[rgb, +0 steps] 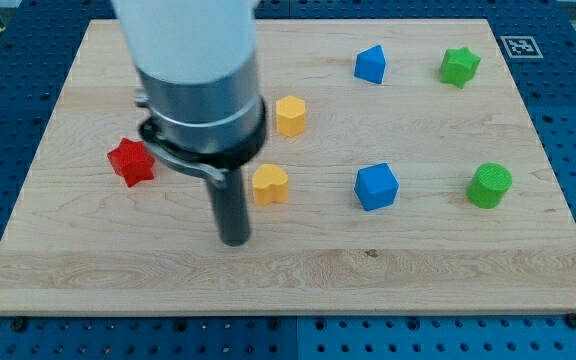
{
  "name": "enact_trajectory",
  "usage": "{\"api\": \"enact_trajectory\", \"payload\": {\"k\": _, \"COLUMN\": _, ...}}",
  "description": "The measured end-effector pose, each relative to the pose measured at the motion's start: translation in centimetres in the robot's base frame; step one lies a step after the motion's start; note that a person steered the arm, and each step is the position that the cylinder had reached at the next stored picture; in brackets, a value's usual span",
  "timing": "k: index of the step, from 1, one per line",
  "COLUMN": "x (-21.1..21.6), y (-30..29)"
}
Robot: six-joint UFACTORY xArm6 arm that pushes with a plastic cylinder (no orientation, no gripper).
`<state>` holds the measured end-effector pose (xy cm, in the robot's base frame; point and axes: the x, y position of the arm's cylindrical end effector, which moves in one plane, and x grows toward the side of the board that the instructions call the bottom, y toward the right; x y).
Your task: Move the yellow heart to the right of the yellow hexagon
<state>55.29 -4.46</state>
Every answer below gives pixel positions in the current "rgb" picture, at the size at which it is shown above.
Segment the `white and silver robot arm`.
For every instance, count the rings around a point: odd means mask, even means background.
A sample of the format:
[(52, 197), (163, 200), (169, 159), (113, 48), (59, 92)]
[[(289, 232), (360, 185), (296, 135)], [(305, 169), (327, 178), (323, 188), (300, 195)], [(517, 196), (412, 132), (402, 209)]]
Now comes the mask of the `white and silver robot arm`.
[(265, 109), (252, 0), (112, 0), (150, 117), (148, 151), (218, 188), (258, 150)]

